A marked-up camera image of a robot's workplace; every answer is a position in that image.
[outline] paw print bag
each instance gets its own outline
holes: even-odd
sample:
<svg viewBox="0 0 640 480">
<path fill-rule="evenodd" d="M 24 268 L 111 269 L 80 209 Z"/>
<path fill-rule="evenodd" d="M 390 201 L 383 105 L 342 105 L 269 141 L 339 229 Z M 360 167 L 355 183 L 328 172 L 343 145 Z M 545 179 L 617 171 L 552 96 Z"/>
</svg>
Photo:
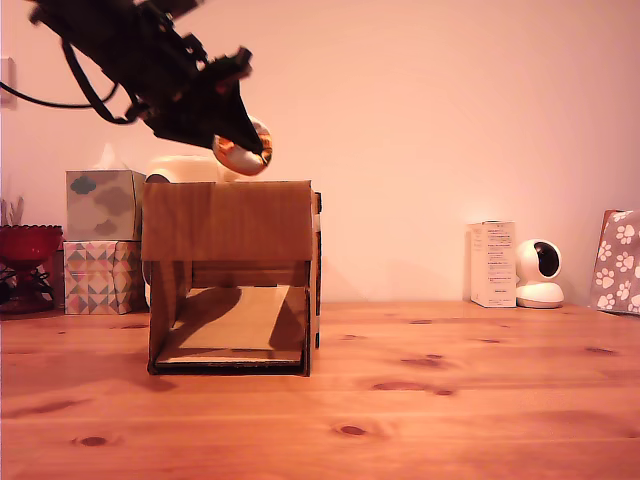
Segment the paw print bag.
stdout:
<svg viewBox="0 0 640 480">
<path fill-rule="evenodd" d="M 609 216 L 598 248 L 590 305 L 640 315 L 640 210 Z"/>
</svg>

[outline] wooden table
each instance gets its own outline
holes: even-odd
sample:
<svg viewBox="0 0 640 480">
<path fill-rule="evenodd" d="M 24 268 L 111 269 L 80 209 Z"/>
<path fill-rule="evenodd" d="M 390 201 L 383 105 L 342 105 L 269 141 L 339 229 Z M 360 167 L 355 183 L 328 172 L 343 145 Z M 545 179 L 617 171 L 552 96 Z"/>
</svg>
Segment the wooden table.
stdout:
<svg viewBox="0 0 640 480">
<path fill-rule="evenodd" d="M 311 378 L 149 376 L 147 315 L 2 328 L 2 479 L 640 478 L 640 320 L 326 305 Z"/>
</svg>

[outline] white product box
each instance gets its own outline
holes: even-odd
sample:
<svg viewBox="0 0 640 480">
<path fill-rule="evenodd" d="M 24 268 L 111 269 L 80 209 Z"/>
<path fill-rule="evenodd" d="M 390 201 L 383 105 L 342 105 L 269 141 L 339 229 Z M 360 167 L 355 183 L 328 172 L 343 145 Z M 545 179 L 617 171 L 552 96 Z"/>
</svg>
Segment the white product box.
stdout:
<svg viewBox="0 0 640 480">
<path fill-rule="evenodd" d="M 515 307 L 515 223 L 487 221 L 470 228 L 471 300 L 483 307 Z"/>
</svg>

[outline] paw print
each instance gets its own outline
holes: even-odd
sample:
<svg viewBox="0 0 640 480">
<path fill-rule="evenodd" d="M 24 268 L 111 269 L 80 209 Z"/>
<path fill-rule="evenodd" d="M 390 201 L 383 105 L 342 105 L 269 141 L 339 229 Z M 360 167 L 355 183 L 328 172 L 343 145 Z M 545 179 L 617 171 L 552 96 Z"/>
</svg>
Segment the paw print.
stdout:
<svg viewBox="0 0 640 480">
<path fill-rule="evenodd" d="M 602 288 L 607 289 L 613 285 L 613 270 L 603 268 L 601 271 L 596 272 L 596 285 L 602 285 Z"/>
<path fill-rule="evenodd" d="M 632 211 L 614 213 L 614 214 L 612 215 L 613 221 L 617 223 L 617 222 L 619 222 L 620 220 L 624 220 L 625 218 L 627 218 L 627 216 L 628 216 L 631 212 L 632 212 Z"/>
<path fill-rule="evenodd" d="M 613 298 L 613 293 L 602 295 L 600 300 L 598 300 L 598 308 L 604 308 L 605 310 L 613 310 L 615 304 L 616 299 Z"/>
<path fill-rule="evenodd" d="M 640 313 L 640 295 L 636 295 L 631 299 L 631 303 L 627 307 L 631 313 Z"/>
<path fill-rule="evenodd" d="M 633 237 L 635 234 L 636 231 L 631 225 L 627 225 L 626 227 L 620 225 L 618 227 L 618 233 L 616 233 L 616 238 L 620 240 L 621 244 L 629 245 L 631 243 L 631 237 Z"/>
<path fill-rule="evenodd" d="M 633 255 L 629 256 L 627 252 L 622 252 L 622 255 L 618 255 L 616 260 L 618 260 L 616 267 L 618 267 L 622 273 L 633 268 Z"/>
<path fill-rule="evenodd" d="M 609 258 L 610 256 L 611 256 L 611 245 L 609 245 L 606 240 L 603 240 L 602 244 L 600 245 L 600 248 L 598 249 L 598 257 L 600 257 L 600 260 L 605 262 L 607 258 Z"/>
<path fill-rule="evenodd" d="M 627 280 L 624 283 L 621 283 L 618 287 L 618 291 L 616 292 L 616 296 L 620 297 L 620 300 L 626 300 L 629 298 L 629 289 L 631 288 L 631 282 Z"/>
</svg>

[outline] triangle pattern box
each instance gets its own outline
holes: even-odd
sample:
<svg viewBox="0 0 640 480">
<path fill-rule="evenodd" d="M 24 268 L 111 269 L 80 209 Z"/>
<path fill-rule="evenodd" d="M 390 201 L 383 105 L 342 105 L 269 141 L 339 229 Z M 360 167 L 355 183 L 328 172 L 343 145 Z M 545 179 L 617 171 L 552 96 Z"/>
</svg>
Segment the triangle pattern box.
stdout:
<svg viewBox="0 0 640 480">
<path fill-rule="evenodd" d="M 65 313 L 125 314 L 144 308 L 139 241 L 65 242 Z"/>
</svg>

